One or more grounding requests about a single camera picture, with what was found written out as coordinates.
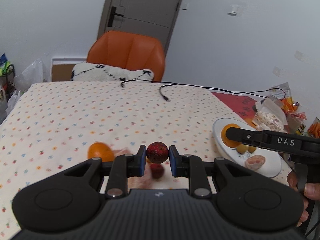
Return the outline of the right hand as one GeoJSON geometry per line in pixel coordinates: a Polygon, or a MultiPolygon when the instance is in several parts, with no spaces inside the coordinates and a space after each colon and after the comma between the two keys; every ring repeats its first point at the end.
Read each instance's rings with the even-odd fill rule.
{"type": "MultiPolygon", "coordinates": [[[[291,189],[299,192],[297,189],[298,179],[294,171],[291,171],[287,175],[287,182],[291,189]]],[[[307,183],[303,190],[304,211],[297,224],[298,227],[301,226],[302,223],[306,222],[309,217],[309,212],[306,210],[309,205],[309,200],[319,201],[319,199],[320,199],[320,184],[307,183]]]]}

